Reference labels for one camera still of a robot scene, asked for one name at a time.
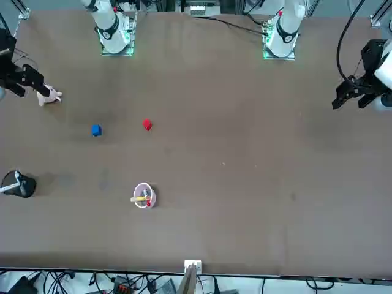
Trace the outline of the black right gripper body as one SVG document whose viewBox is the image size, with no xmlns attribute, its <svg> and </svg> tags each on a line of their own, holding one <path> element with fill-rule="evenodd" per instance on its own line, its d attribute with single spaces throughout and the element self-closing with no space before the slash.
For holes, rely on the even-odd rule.
<svg viewBox="0 0 392 294">
<path fill-rule="evenodd" d="M 22 68 L 12 60 L 16 46 L 16 38 L 6 29 L 1 29 L 1 84 L 23 84 Z"/>
</svg>

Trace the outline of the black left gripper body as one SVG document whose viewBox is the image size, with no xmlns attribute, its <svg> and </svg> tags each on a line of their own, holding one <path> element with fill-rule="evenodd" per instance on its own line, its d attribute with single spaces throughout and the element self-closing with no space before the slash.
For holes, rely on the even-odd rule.
<svg viewBox="0 0 392 294">
<path fill-rule="evenodd" d="M 373 79 L 375 71 L 383 64 L 387 55 L 388 39 L 371 39 L 361 50 L 365 79 Z"/>
</svg>

